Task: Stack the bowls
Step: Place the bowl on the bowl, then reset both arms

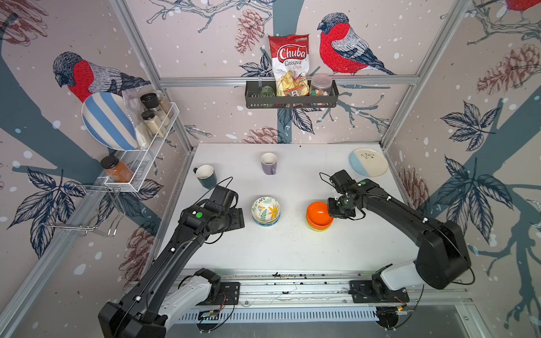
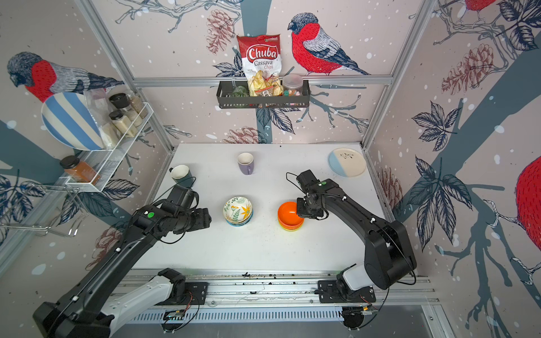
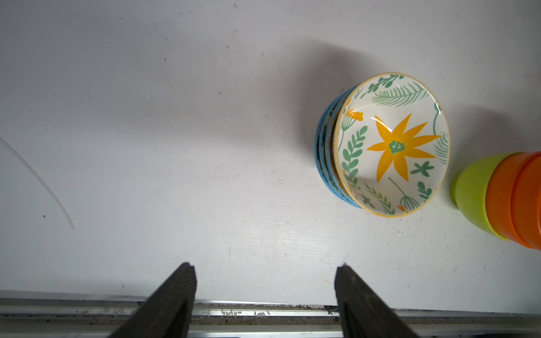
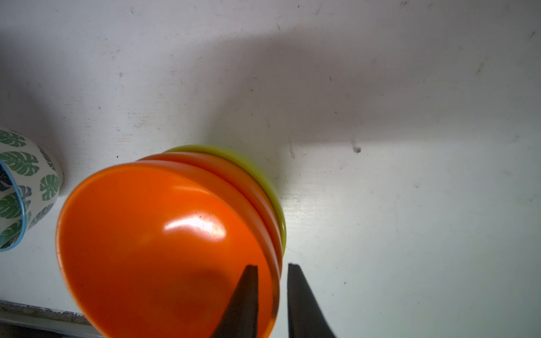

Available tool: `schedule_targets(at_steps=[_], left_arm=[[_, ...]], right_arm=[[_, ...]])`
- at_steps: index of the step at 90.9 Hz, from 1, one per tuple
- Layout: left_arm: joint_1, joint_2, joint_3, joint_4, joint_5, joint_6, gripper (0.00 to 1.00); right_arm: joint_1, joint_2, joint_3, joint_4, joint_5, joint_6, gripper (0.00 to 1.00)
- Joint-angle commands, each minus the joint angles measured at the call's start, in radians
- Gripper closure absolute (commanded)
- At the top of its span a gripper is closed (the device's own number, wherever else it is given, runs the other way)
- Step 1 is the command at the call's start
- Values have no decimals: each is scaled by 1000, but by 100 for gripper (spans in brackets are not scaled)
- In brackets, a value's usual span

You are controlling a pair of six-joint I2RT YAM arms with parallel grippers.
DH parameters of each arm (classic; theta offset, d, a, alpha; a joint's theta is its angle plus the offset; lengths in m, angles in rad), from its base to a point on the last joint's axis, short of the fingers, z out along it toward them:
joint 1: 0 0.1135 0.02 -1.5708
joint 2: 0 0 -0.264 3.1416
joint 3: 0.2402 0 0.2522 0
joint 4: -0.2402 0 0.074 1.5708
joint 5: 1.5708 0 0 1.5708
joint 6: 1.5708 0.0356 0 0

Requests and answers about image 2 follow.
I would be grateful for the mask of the orange plastic bowl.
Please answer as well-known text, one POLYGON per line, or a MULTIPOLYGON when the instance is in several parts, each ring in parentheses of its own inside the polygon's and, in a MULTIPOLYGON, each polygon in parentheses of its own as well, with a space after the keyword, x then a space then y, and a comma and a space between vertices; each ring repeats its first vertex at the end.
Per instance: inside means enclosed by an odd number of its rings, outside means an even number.
POLYGON ((297 203, 288 201, 278 209, 278 222, 281 224, 297 225, 304 223, 304 218, 297 215, 297 203))
POLYGON ((300 229, 301 226, 302 226, 302 223, 297 224, 297 225, 288 225, 288 224, 282 224, 282 223, 281 223, 280 226, 281 226, 282 228, 288 228, 288 229, 297 229, 297 228, 300 229))

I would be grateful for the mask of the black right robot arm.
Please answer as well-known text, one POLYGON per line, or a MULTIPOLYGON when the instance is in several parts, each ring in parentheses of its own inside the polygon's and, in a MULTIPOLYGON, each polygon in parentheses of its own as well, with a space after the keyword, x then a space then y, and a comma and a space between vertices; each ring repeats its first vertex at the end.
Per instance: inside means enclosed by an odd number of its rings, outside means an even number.
POLYGON ((300 218, 323 221, 333 214, 363 242, 363 263, 339 274, 338 280, 349 291, 375 285, 388 289, 403 277, 414 273, 417 263, 406 227, 399 221, 388 222, 358 204, 338 183, 318 180, 311 170, 295 177, 304 196, 297 200, 300 218))

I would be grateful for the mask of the yellow flower ceramic bowl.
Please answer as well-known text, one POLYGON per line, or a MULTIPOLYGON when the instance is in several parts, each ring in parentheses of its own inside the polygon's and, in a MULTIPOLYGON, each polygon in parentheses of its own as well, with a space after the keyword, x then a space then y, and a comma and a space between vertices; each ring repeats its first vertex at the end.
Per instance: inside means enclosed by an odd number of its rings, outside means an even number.
POLYGON ((233 197, 228 200, 223 207, 223 216, 225 220, 234 223, 241 222, 253 214, 251 201, 246 197, 233 197))

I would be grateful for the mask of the blue yellow patterned bowl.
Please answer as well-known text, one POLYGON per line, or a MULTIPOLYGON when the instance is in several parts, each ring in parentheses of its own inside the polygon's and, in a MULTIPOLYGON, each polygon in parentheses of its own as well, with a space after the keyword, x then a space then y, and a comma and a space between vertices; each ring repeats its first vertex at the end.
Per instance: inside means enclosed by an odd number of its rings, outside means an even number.
POLYGON ((234 223, 234 222, 229 221, 229 220, 227 220, 227 219, 226 219, 226 222, 227 222, 227 224, 229 224, 229 225, 231 225, 231 226, 233 226, 233 227, 240 227, 240 226, 243 226, 243 225, 248 224, 248 222, 251 221, 252 216, 253 216, 253 214, 250 215, 250 217, 248 217, 248 218, 246 218, 245 220, 243 220, 243 221, 241 221, 241 222, 238 222, 238 223, 234 223))

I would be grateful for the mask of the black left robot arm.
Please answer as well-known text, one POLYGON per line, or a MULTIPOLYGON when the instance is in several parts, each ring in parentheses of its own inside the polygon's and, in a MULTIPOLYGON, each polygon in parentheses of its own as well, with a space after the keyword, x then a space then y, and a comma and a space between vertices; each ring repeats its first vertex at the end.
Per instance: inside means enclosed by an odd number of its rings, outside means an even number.
POLYGON ((132 214, 121 240, 69 292, 57 302, 45 302, 33 314, 44 337, 110 337, 115 315, 101 310, 130 269, 169 233, 206 229, 211 216, 199 208, 199 195, 174 186, 166 199, 132 214))

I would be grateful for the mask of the orange plastic bowl front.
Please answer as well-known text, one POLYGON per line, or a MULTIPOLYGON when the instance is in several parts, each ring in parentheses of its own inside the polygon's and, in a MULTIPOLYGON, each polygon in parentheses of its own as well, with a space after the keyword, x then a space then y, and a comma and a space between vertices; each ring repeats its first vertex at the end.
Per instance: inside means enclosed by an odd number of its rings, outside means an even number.
POLYGON ((278 222, 281 224, 297 225, 304 223, 304 218, 297 215, 297 203, 288 201, 278 209, 278 222))

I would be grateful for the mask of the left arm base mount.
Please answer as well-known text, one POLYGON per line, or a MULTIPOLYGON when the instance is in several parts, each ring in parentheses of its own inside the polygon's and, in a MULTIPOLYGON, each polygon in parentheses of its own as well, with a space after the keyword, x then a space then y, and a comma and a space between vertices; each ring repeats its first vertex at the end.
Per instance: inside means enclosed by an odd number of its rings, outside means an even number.
POLYGON ((208 282, 188 282, 182 273, 172 268, 161 270, 157 276, 166 281, 170 290, 156 306, 188 305, 190 300, 197 300, 201 305, 205 303, 208 282))

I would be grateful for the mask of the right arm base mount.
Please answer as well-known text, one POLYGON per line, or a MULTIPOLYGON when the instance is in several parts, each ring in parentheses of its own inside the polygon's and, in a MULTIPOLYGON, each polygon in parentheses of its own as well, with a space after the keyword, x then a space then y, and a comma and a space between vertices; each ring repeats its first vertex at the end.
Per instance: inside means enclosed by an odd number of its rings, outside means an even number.
POLYGON ((365 267, 357 264, 340 271, 335 280, 319 280, 314 294, 322 304, 376 302, 373 282, 365 267))

